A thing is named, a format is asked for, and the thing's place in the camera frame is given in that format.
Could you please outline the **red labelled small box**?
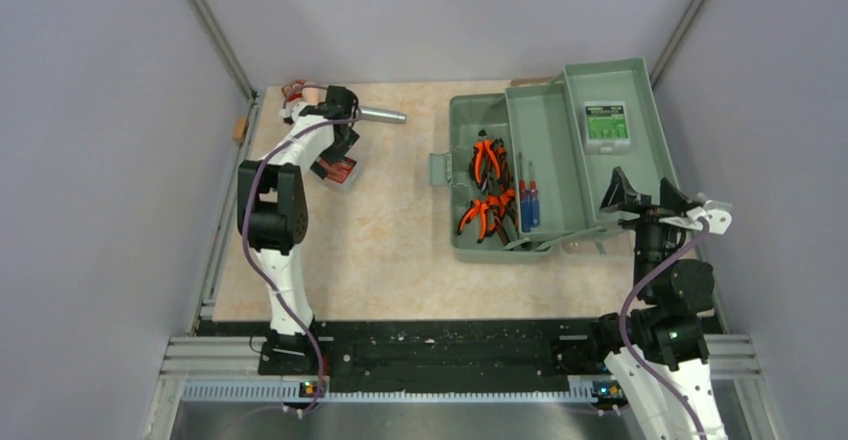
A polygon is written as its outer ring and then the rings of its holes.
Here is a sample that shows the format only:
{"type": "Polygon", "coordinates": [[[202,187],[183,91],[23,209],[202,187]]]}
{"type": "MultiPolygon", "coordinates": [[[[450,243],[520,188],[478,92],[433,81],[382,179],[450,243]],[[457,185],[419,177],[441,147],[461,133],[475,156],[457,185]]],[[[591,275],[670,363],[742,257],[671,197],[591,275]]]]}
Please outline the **red labelled small box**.
{"type": "Polygon", "coordinates": [[[331,190],[342,193],[350,192],[363,171],[361,163],[346,156],[341,162],[334,164],[333,175],[327,179],[319,179],[325,187],[331,190]]]}

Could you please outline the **clear green small case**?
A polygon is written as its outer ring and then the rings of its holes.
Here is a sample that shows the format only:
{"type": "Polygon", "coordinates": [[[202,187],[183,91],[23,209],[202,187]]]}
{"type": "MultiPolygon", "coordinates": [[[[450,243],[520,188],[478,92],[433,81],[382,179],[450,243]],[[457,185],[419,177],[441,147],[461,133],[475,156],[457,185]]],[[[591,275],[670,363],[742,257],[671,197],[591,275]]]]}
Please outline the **clear green small case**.
{"type": "Polygon", "coordinates": [[[632,138],[624,101],[586,101],[582,114],[586,153],[622,155],[630,150],[632,138]]]}

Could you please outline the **green plastic tool box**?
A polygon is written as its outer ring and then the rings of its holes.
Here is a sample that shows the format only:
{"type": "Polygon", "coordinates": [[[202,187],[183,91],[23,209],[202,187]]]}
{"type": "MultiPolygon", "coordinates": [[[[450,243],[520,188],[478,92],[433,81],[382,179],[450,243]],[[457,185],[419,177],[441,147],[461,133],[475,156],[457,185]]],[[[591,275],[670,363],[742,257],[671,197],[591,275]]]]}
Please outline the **green plastic tool box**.
{"type": "Polygon", "coordinates": [[[662,179],[680,183],[660,120],[649,71],[641,57],[570,64],[547,84],[509,87],[501,93],[453,97],[448,107],[449,149],[429,160],[430,182],[450,191],[449,211],[457,224],[479,195],[469,166],[481,132],[501,139],[514,171],[540,188],[541,220],[529,231],[511,231],[505,245],[492,235],[479,238],[479,223],[448,238],[465,263],[521,264],[542,260],[559,244],[620,232],[626,213],[600,206],[614,168],[624,170],[640,193],[659,196],[662,179]],[[588,153],[583,141],[585,103],[621,104],[630,147],[620,155],[588,153]]]}

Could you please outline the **orange black small pliers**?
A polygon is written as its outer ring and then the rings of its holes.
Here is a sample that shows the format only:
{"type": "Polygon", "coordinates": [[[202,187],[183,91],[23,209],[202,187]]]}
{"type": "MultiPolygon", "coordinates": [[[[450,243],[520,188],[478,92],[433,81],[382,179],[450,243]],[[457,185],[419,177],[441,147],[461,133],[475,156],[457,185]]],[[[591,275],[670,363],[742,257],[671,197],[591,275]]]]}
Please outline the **orange black small pliers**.
{"type": "Polygon", "coordinates": [[[478,132],[477,142],[473,146],[469,175],[474,184],[481,188],[491,170],[494,170],[497,176],[500,175],[500,166],[494,152],[493,140],[488,136],[485,129],[481,129],[478,132]]]}

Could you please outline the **orange black cutting pliers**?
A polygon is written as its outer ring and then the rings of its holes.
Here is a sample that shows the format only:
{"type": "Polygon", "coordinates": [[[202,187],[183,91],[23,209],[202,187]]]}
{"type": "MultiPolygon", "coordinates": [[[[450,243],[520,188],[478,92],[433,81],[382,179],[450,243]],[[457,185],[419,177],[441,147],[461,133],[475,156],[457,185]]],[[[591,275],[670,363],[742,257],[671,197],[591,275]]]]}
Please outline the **orange black cutting pliers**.
{"type": "Polygon", "coordinates": [[[498,185],[506,190],[511,187],[511,170],[508,163],[508,154],[502,139],[497,139],[492,144],[492,151],[497,160],[495,175],[498,185]]]}

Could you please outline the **orange black combination pliers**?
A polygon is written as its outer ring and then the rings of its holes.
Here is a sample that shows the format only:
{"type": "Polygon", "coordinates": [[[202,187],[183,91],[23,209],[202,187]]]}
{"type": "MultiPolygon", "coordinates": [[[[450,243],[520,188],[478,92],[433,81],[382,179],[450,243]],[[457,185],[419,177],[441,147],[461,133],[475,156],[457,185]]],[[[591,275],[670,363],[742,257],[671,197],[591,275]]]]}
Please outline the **orange black combination pliers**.
{"type": "Polygon", "coordinates": [[[479,227],[477,244],[482,244],[485,239],[494,234],[497,234],[502,240],[506,239],[500,216],[500,205],[494,196],[471,200],[457,222],[456,234],[461,236],[474,221],[477,222],[479,227]]]}

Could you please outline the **red handled screwdriver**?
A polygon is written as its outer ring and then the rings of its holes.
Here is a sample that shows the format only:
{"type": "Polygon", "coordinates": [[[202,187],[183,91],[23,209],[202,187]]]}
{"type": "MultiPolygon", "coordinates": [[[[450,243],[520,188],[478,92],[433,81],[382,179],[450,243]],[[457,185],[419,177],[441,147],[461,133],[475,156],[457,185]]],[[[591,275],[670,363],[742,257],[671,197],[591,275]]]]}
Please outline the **red handled screwdriver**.
{"type": "Polygon", "coordinates": [[[528,162],[529,172],[529,203],[530,203],[530,225],[532,228],[537,228],[540,225],[540,205],[538,198],[538,188],[535,181],[535,168],[532,161],[528,162]]]}

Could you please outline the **orange black long-nose pliers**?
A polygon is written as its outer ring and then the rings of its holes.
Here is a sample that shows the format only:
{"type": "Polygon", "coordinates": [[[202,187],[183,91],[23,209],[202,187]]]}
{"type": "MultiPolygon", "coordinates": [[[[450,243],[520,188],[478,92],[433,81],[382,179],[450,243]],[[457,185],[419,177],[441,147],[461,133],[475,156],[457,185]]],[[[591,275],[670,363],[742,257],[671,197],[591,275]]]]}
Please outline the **orange black long-nose pliers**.
{"type": "Polygon", "coordinates": [[[500,194],[488,197],[489,205],[495,215],[493,230],[504,246],[517,238],[518,214],[515,199],[514,188],[507,188],[500,194]]]}

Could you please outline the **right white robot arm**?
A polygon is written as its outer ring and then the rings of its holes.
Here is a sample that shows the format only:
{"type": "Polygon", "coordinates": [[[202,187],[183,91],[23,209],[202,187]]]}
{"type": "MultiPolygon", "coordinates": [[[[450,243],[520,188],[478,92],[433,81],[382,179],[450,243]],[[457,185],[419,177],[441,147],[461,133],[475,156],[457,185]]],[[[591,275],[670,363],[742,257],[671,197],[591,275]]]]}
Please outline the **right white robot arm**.
{"type": "Polygon", "coordinates": [[[714,268],[688,254],[727,232],[731,205],[692,199],[667,178],[654,201],[616,167],[600,209],[624,214],[620,227],[635,235],[633,286],[618,312],[598,320],[589,364],[617,380],[646,438],[727,438],[700,319],[714,307],[714,268]]]}

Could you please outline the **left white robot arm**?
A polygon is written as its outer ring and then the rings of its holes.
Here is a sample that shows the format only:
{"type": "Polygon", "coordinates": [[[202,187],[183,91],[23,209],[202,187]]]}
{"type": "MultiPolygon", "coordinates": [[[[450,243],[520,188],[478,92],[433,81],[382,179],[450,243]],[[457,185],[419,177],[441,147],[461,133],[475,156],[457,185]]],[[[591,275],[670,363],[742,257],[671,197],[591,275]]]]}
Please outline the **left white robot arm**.
{"type": "Polygon", "coordinates": [[[237,226],[248,264],[266,285],[270,333],[262,353],[284,374],[326,374],[312,330],[301,244],[309,214],[304,176],[321,158],[344,155],[357,140],[359,98],[343,86],[324,89],[314,102],[302,96],[284,112],[291,128],[266,154],[238,167],[237,226]]]}

